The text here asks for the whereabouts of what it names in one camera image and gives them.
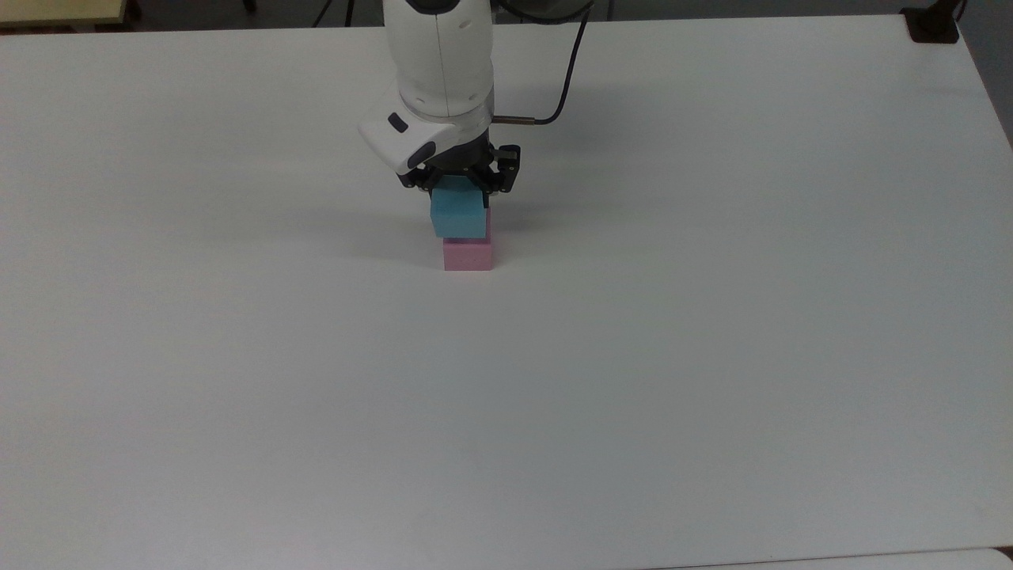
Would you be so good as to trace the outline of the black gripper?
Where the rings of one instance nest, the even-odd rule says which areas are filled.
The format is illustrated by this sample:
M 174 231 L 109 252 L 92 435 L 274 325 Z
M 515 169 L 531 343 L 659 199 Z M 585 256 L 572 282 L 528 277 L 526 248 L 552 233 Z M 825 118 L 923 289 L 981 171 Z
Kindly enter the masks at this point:
M 405 188 L 433 192 L 447 177 L 463 177 L 486 195 L 513 191 L 521 169 L 522 148 L 519 145 L 496 147 L 487 136 L 455 146 L 441 153 L 424 156 L 424 160 L 399 174 Z

